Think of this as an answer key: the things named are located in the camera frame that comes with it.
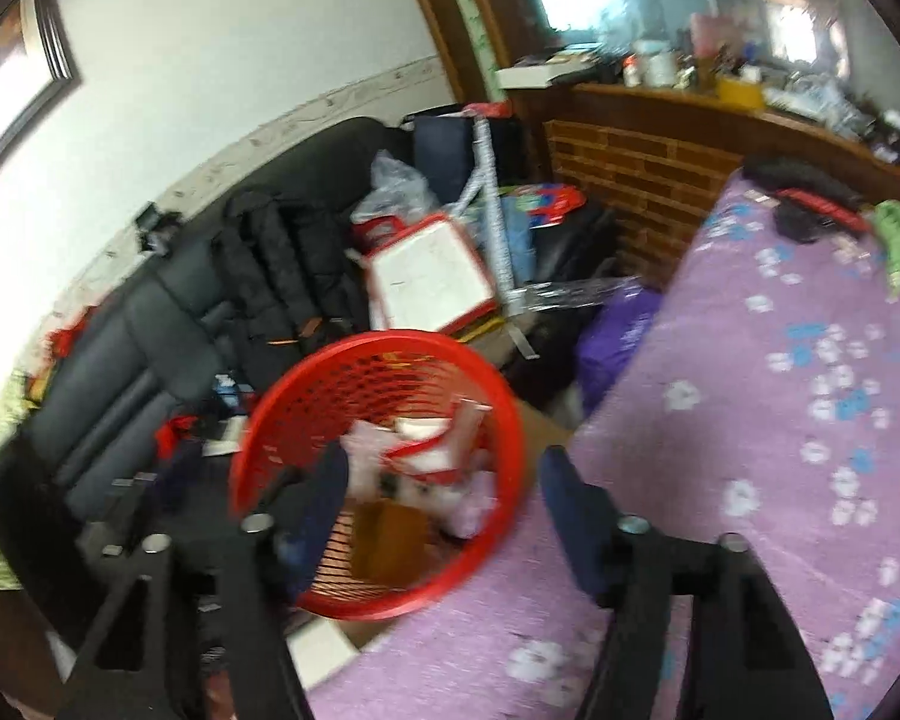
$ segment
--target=bed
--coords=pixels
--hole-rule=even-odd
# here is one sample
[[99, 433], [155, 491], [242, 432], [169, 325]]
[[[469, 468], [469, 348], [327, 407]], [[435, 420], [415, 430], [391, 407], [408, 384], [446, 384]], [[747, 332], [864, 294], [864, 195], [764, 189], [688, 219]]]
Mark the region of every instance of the bed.
[[[835, 717], [864, 720], [900, 674], [900, 302], [872, 242], [863, 259], [790, 244], [752, 189], [730, 180], [571, 456], [668, 533], [742, 533]], [[677, 600], [655, 717], [673, 716], [687, 621]], [[314, 690], [314, 713], [571, 718], [605, 624], [535, 493], [478, 576]]]

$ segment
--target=yellow box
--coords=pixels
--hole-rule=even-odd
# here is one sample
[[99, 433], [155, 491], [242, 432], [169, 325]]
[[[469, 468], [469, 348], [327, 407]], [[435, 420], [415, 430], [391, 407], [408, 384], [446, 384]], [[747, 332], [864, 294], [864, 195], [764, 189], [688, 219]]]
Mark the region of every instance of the yellow box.
[[724, 103], [751, 111], [762, 111], [767, 107], [763, 100], [763, 84], [749, 83], [733, 76], [717, 76], [717, 97]]

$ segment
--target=purple bag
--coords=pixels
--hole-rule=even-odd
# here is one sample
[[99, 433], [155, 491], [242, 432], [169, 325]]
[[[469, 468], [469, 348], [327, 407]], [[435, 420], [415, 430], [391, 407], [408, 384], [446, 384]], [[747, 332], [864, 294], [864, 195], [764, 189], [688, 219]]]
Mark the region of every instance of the purple bag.
[[620, 290], [607, 300], [597, 319], [581, 334], [577, 343], [577, 383], [587, 416], [600, 405], [634, 357], [662, 300], [660, 293], [642, 287]]

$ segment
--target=metal bolt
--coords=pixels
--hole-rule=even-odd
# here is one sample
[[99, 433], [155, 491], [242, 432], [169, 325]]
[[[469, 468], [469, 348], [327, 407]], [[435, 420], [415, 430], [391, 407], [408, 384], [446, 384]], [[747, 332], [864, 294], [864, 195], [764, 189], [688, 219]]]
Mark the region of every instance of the metal bolt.
[[620, 517], [617, 527], [624, 533], [640, 536], [641, 533], [647, 533], [650, 530], [650, 523], [636, 514], [627, 514], [625, 517]]
[[274, 526], [274, 518], [263, 512], [262, 514], [250, 514], [246, 517], [240, 527], [244, 533], [263, 533], [269, 531]]
[[166, 533], [151, 533], [144, 539], [144, 552], [149, 555], [155, 555], [156, 553], [163, 552], [167, 549], [170, 546], [170, 543], [172, 542]]
[[724, 533], [717, 539], [717, 543], [727, 552], [748, 552], [749, 543], [739, 533]]

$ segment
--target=red plastic basket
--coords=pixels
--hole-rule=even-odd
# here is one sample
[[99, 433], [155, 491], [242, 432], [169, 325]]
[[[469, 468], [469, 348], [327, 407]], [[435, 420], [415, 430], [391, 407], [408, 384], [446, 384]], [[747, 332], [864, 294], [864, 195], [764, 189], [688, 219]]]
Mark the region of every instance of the red plastic basket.
[[437, 333], [386, 330], [339, 341], [293, 367], [263, 397], [230, 471], [230, 507], [245, 514], [284, 464], [306, 467], [356, 419], [389, 426], [398, 416], [449, 416], [461, 396], [492, 406], [482, 442], [497, 474], [497, 503], [482, 531], [411, 589], [350, 576], [346, 509], [301, 608], [344, 620], [381, 620], [417, 610], [461, 584], [509, 530], [524, 481], [524, 445], [514, 395], [482, 357]]

